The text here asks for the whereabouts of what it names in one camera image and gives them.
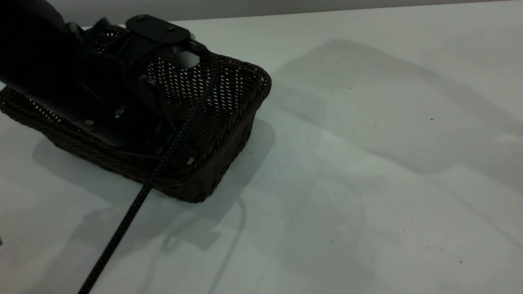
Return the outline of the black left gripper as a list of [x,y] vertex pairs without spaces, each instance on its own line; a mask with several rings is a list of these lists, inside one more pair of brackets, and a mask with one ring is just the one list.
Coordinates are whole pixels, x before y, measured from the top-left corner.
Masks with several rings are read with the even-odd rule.
[[[102,52],[96,46],[110,28],[98,22],[78,34],[65,25],[23,22],[16,26],[16,90],[115,149],[162,149],[166,115],[159,86],[120,52],[133,42],[128,32]],[[188,170],[199,156],[185,142],[172,165]]]

